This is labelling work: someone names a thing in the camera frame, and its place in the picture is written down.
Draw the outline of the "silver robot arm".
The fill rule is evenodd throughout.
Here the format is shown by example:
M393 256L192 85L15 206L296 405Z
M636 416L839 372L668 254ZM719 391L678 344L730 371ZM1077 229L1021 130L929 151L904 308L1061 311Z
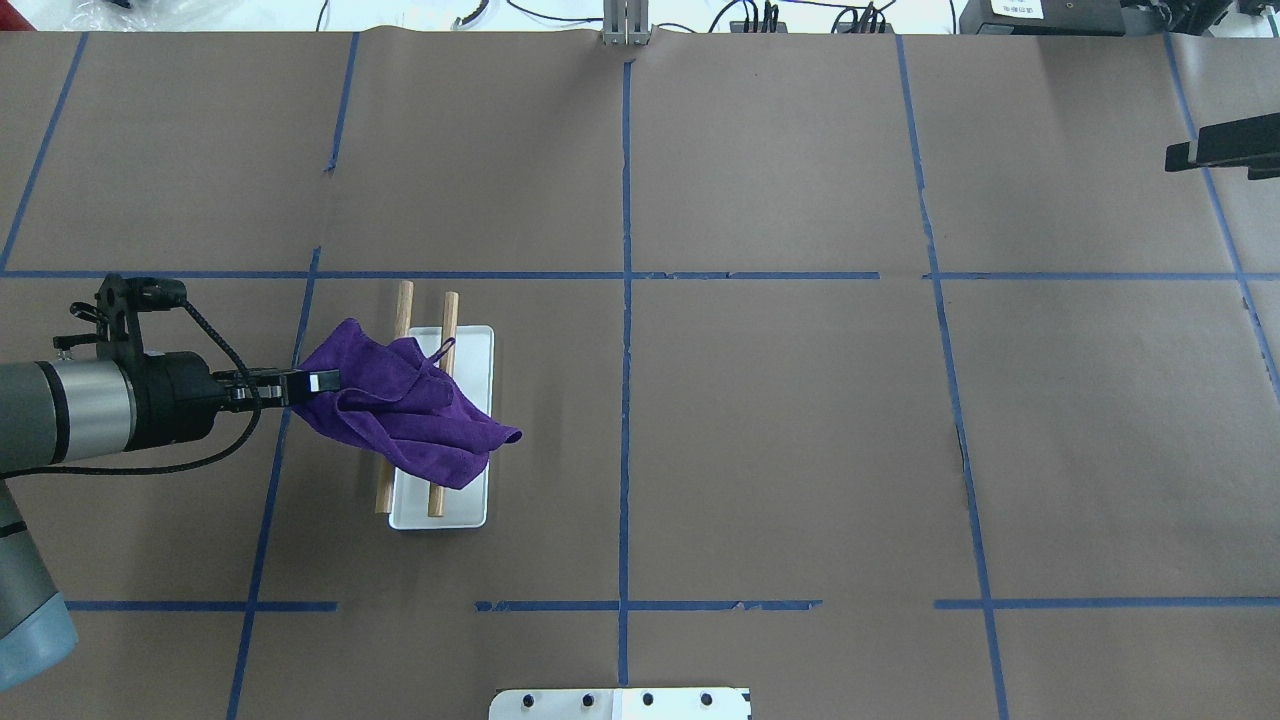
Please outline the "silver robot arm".
M266 368L241 379L212 372L192 352L6 364L3 475L193 442L211 432L219 413L248 413L255 398L289 407L339 386L335 370ZM1 684L10 689L63 661L78 634L9 489L3 491L1 596Z

